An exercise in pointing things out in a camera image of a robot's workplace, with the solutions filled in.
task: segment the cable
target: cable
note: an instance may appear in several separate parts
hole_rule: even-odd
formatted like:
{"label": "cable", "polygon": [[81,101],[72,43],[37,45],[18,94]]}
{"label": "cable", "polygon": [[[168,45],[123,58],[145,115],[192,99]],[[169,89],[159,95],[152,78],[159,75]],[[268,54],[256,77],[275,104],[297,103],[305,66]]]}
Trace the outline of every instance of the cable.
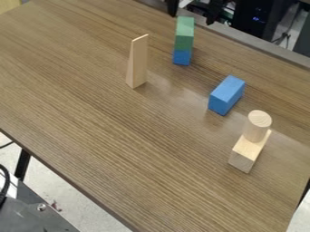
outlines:
{"label": "cable", "polygon": [[289,39],[291,38],[291,35],[289,34],[286,38],[286,49],[288,48]]}
{"label": "cable", "polygon": [[279,41],[279,40],[282,40],[282,41],[283,41],[285,38],[287,38],[288,36],[290,36],[290,35],[288,35],[288,33],[289,33],[289,31],[292,29],[293,24],[294,24],[294,21],[295,21],[296,18],[298,17],[299,13],[300,13],[300,10],[299,10],[299,7],[298,7],[297,10],[296,10],[296,12],[295,12],[294,18],[293,18],[291,24],[288,26],[287,30],[286,30],[284,33],[282,33],[282,35],[281,35],[279,38],[277,38],[277,39],[271,41],[271,43],[277,42],[277,41]]}
{"label": "cable", "polygon": [[5,166],[0,164],[0,170],[2,170],[4,172],[4,177],[5,177],[5,184],[2,187],[2,190],[0,192],[0,208],[2,207],[2,205],[5,203],[5,196],[7,194],[7,191],[10,187],[10,173],[8,172],[8,170],[5,168]]}
{"label": "cable", "polygon": [[6,143],[5,145],[1,146],[0,149],[6,148],[7,146],[10,146],[13,143],[14,143],[13,141],[10,141],[10,142]]}

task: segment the wooden cylinder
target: wooden cylinder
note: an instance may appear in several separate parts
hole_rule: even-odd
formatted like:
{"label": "wooden cylinder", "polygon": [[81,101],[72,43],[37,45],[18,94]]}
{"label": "wooden cylinder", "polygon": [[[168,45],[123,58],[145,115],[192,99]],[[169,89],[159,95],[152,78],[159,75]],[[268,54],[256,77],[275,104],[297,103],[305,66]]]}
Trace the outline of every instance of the wooden cylinder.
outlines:
{"label": "wooden cylinder", "polygon": [[243,136],[251,142],[260,142],[266,136],[272,118],[264,111],[252,111],[247,116]]}

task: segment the green block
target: green block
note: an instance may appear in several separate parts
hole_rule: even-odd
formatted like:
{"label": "green block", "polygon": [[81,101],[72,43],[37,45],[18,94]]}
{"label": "green block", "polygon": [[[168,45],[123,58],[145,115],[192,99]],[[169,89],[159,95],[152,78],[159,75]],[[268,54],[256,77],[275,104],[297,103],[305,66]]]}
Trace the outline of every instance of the green block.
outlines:
{"label": "green block", "polygon": [[194,37],[195,19],[193,17],[179,16],[177,20],[176,36]]}
{"label": "green block", "polygon": [[191,50],[194,44],[194,37],[192,36],[176,36],[174,42],[174,49],[175,50]]}

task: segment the toy block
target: toy block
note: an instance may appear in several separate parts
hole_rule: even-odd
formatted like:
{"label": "toy block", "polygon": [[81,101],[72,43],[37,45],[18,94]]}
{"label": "toy block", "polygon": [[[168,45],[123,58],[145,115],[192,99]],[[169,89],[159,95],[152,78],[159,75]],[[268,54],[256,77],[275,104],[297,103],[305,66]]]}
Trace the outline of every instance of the toy block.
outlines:
{"label": "toy block", "polygon": [[195,19],[193,17],[179,16],[177,19],[176,36],[194,37]]}
{"label": "toy block", "polygon": [[272,118],[264,111],[252,111],[247,116],[243,135],[251,142],[259,142],[265,138],[272,124]]}
{"label": "toy block", "polygon": [[175,50],[191,50],[194,44],[194,37],[177,35],[174,42]]}
{"label": "toy block", "polygon": [[208,98],[208,108],[224,116],[242,97],[246,83],[229,75]]}
{"label": "toy block", "polygon": [[228,163],[248,173],[257,161],[261,150],[265,147],[272,132],[269,129],[271,123],[272,119],[267,113],[263,111],[250,112],[247,117],[244,132],[232,149]]}
{"label": "toy block", "polygon": [[189,65],[191,50],[194,43],[195,19],[180,16],[177,19],[173,63]]}
{"label": "toy block", "polygon": [[132,89],[147,81],[148,38],[149,35],[145,34],[131,41],[126,83]]}
{"label": "toy block", "polygon": [[189,65],[191,58],[191,51],[177,51],[173,52],[173,63],[181,65]]}

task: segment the blue rectangular block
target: blue rectangular block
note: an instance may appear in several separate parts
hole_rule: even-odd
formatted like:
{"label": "blue rectangular block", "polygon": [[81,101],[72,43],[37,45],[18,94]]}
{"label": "blue rectangular block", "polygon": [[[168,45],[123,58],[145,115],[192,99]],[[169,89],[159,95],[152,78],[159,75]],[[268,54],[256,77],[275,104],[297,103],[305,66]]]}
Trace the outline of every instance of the blue rectangular block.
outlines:
{"label": "blue rectangular block", "polygon": [[229,75],[209,96],[208,108],[220,115],[226,115],[241,98],[246,83]]}
{"label": "blue rectangular block", "polygon": [[191,59],[191,50],[181,51],[174,50],[173,52],[173,63],[181,65],[189,65]]}

